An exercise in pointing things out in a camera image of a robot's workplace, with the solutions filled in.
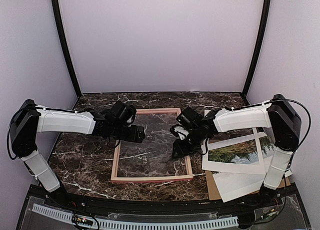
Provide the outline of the black right corner post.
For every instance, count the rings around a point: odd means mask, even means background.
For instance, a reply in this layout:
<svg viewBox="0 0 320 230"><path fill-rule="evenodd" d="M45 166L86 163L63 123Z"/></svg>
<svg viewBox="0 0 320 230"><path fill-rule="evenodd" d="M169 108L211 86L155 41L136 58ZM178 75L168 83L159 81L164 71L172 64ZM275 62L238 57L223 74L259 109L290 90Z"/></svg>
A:
<svg viewBox="0 0 320 230"><path fill-rule="evenodd" d="M246 80L244 83L244 87L242 89L242 94L244 97L247 97L247 95L249 93L250 86L252 84L255 70L256 70L256 67L258 64L261 48L263 45L264 35L265 35L265 31L266 31L269 10L270 10L270 4L271 4L271 0L263 0L261 17L260 17L257 36L256 36L256 42L254 45L255 47L253 50L253 54L252 54L250 66L248 69L247 77L246 77Z"/></svg>

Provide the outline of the white mat board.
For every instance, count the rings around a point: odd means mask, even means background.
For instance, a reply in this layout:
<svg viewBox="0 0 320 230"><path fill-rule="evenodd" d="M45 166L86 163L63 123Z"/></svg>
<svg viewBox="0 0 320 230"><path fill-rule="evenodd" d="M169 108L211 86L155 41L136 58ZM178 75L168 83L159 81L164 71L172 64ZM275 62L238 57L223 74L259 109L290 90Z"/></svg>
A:
<svg viewBox="0 0 320 230"><path fill-rule="evenodd" d="M258 132L256 128L252 128L252 134L246 136L204 142L202 150L208 148L208 152L202 157L202 169L227 173L264 174L260 138L265 136L265 132Z"/></svg>

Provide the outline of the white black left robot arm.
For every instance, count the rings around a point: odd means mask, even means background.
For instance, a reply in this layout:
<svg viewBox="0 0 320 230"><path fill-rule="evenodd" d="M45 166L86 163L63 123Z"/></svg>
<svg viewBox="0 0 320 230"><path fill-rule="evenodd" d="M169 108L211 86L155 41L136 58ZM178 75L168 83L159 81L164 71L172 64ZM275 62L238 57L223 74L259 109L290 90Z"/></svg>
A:
<svg viewBox="0 0 320 230"><path fill-rule="evenodd" d="M70 196L39 152L36 136L43 132L68 132L110 137L141 143L146 137L142 126L134 125L136 109L117 101L111 109L102 112L72 111L36 105L27 99L13 115L7 131L6 147L12 160L21 159L36 180L51 193L51 200L60 208L67 208Z"/></svg>

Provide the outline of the black corner post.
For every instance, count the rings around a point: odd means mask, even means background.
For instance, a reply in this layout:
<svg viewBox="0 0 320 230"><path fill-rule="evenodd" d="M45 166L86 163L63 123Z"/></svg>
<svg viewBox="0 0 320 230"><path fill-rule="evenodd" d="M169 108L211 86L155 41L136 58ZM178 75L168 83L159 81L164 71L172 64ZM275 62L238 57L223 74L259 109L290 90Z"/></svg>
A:
<svg viewBox="0 0 320 230"><path fill-rule="evenodd" d="M64 60L66 63L67 71L68 71L73 89L75 91L75 94L77 98L80 98L82 96L82 92L81 92L80 85L76 76L76 72L72 63L72 58L69 51L67 38L66 38L66 34L63 26L59 0L51 0L51 4L52 4L53 13L54 13L54 20L56 24L59 41L60 41L60 46L61 46Z"/></svg>
<svg viewBox="0 0 320 230"><path fill-rule="evenodd" d="M244 83L244 87L242 89L242 94L244 97L247 97L247 95L249 93L250 86L252 84L255 70L256 70L256 67L258 64L261 48L263 45L264 35L265 35L265 31L266 31L269 10L270 10L270 4L271 4L271 0L263 0L261 17L260 17L257 36L256 36L256 42L254 45L255 47L253 50L253 54L252 54L250 66L248 69L247 77L246 77L246 80Z"/></svg>

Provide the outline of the black left corner post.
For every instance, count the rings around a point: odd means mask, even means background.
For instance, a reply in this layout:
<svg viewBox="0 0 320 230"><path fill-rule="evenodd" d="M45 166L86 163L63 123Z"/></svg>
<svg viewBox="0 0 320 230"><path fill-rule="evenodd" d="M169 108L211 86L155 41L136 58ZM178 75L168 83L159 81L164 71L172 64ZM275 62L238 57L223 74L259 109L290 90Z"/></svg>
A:
<svg viewBox="0 0 320 230"><path fill-rule="evenodd" d="M76 72L72 63L72 58L69 51L67 38L66 38L66 34L63 26L59 0L51 0L51 4L52 4L53 13L54 13L54 20L56 24L59 41L60 41L60 46L61 46L64 60L66 63L67 71L68 71L73 89L75 91L75 94L77 98L80 98L82 96L82 92L81 92L80 85L76 76Z"/></svg>

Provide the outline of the clear acrylic sheet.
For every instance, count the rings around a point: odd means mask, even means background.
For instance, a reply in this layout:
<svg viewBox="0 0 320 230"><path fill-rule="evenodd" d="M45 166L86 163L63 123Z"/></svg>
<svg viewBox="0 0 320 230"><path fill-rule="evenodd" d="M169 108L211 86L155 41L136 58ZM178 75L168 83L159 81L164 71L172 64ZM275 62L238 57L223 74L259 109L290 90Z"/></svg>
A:
<svg viewBox="0 0 320 230"><path fill-rule="evenodd" d="M134 124L143 126L145 139L142 143L122 142L118 161L118 177L164 177L187 173L184 158L173 159L173 142L170 132L176 124L177 114L136 115Z"/></svg>

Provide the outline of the brown cardboard backing board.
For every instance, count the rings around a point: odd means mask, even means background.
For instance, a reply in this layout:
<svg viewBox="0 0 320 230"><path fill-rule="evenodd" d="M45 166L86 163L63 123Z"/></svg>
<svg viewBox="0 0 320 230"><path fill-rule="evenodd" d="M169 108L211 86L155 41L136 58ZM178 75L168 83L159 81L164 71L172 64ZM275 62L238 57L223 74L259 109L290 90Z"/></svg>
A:
<svg viewBox="0 0 320 230"><path fill-rule="evenodd" d="M216 182L213 178L212 172L210 171L205 171L205 177L206 177L206 184L207 184L207 190L208 190L208 198L210 201L216 201L216 200L222 200L222 197L219 193L219 190L217 188ZM289 178L286 178L286 184L287 186L290 186L290 180ZM285 187L285 182L284 180L281 181L280 183L280 188L284 188ZM255 191L255 192L251 192L249 193L250 195L252 194L258 194L259 191Z"/></svg>

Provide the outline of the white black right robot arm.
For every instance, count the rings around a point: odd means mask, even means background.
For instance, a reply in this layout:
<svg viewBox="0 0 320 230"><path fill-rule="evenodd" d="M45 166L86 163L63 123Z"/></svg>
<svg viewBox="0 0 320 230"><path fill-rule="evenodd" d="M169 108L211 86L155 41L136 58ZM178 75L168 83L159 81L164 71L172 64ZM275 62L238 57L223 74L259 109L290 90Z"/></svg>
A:
<svg viewBox="0 0 320 230"><path fill-rule="evenodd" d="M275 153L255 203L266 207L275 198L276 190L290 166L301 139L301 118L293 109L292 100L276 94L271 100L240 108L218 108L202 115L187 107L177 116L177 125L170 129L177 137L172 157L181 158L197 152L201 142L215 134L247 128L270 128Z"/></svg>

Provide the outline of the light wooden picture frame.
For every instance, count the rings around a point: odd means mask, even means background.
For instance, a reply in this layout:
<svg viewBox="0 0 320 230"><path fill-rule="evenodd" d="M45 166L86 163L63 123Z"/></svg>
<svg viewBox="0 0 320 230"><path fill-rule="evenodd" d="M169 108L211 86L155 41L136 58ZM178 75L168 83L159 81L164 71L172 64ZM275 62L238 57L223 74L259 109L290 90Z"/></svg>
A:
<svg viewBox="0 0 320 230"><path fill-rule="evenodd" d="M157 108L157 109L138 109L136 115L143 114L166 114L166 113L175 113L180 115L180 108ZM186 174L180 176L164 176L164 177L133 177L133 178L123 178L118 177L118 165L119 165L119 155L120 155L120 143L117 144L114 150L114 158L112 163L112 172L111 172L111 181L113 183L161 183L161 182L176 182L176 181L190 181L193 179L192 165L190 157L183 157L185 160Z"/></svg>

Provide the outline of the landscape photo print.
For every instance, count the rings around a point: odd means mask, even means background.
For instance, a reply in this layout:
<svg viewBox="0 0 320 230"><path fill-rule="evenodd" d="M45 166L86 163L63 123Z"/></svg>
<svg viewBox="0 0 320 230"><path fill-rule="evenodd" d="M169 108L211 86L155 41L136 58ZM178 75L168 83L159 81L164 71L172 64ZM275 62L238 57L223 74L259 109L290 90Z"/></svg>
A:
<svg viewBox="0 0 320 230"><path fill-rule="evenodd" d="M260 138L259 141L265 168L264 174L256 175L210 171L212 172L223 202L237 199L260 189L276 148L268 135Z"/></svg>

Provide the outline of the small circuit board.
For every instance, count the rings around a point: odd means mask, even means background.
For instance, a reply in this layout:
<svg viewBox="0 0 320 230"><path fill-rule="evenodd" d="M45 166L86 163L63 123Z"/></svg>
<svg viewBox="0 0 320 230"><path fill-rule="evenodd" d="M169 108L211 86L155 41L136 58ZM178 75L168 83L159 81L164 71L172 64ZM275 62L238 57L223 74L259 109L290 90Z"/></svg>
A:
<svg viewBox="0 0 320 230"><path fill-rule="evenodd" d="M93 221L91 221L85 217L76 216L76 215L73 215L71 217L71 222L76 225L79 225L79 226L92 226L93 225Z"/></svg>

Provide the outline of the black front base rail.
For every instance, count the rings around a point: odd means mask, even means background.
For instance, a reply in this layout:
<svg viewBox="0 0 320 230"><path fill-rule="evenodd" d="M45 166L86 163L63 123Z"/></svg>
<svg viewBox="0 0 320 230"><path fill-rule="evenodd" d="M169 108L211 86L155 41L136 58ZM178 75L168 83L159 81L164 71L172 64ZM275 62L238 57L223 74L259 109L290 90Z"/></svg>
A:
<svg viewBox="0 0 320 230"><path fill-rule="evenodd" d="M241 230L310 230L312 228L299 191L294 183L278 189L278 197L271 202L258 204L259 194L252 194L224 203L210 201L126 201L95 198L68 193L72 200L68 206L57 204L42 187L31 185L25 197L15 229L27 230L36 227L57 229L60 224L36 218L31 212L33 203L41 203L59 210L64 209L89 217L112 215L139 216L184 216L205 220L238 217Z"/></svg>

